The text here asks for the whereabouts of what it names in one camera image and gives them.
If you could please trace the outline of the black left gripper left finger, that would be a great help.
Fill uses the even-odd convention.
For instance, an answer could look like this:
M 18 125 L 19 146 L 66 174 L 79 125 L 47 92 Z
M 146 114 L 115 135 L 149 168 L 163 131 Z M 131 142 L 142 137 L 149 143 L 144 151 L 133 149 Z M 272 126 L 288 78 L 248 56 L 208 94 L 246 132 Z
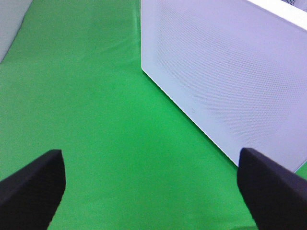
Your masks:
M 49 150 L 0 182 L 0 228 L 46 230 L 65 188 L 62 151 Z

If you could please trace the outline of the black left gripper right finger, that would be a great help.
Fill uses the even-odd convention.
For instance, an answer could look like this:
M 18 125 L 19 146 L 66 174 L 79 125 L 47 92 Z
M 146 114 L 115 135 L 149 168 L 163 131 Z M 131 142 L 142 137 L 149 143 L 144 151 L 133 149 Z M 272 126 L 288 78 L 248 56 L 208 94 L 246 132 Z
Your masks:
M 307 228 L 307 181 L 252 148 L 242 148 L 237 186 L 259 230 Z

